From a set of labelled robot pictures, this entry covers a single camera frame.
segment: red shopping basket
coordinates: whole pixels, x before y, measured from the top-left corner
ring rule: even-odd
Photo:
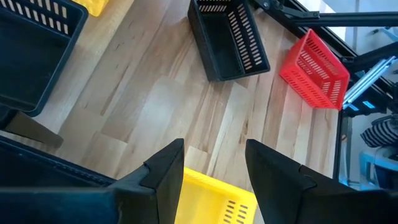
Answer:
[[[313,30],[291,48],[279,74],[311,107],[341,110],[349,72]]]

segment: wooden floor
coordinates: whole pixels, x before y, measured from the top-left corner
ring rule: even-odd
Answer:
[[[134,1],[59,130],[63,146],[47,151],[121,178],[184,138],[187,167],[251,190],[244,147],[257,139],[331,176],[338,112],[311,109],[278,75],[297,39],[258,13],[272,70],[209,83],[189,3]]]

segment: metal frame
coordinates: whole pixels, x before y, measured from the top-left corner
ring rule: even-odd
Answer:
[[[278,23],[291,31],[298,38],[304,36],[308,29],[313,29],[319,37],[329,46],[330,50],[340,58],[351,74],[351,80],[357,82],[360,77],[355,73],[367,72],[380,60],[398,57],[398,42],[381,47],[363,55],[358,55],[350,46],[341,40],[327,26],[398,26],[398,13],[396,12],[357,12],[357,13],[334,13],[321,14],[310,12],[306,7],[296,0],[251,0],[255,7],[260,7]],[[398,111],[394,104],[394,84],[380,77],[367,92],[377,96],[378,100],[384,102],[392,111]],[[335,165],[333,178],[338,180],[340,146],[341,146],[341,123],[343,112],[338,116],[338,130],[336,135]]]

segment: wood grain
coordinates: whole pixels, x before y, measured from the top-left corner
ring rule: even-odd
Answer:
[[[253,138],[331,176],[338,112],[313,110],[279,76],[297,41],[289,31],[256,12],[271,71],[209,83],[187,19],[190,1],[132,2],[110,1],[99,19],[89,18],[36,118],[65,142],[35,147],[121,178],[184,138],[187,167],[252,190],[244,147]]]

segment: plastic basket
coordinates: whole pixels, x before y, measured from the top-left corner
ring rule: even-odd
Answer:
[[[0,0],[0,104],[38,115],[88,16],[64,0]]]
[[[209,81],[269,71],[245,0],[191,0],[188,18]]]
[[[253,223],[256,196],[184,168],[176,224]]]
[[[291,48],[279,74],[311,107],[341,110],[349,72],[313,30]]]
[[[73,0],[85,6],[93,16],[100,16],[109,0]]]

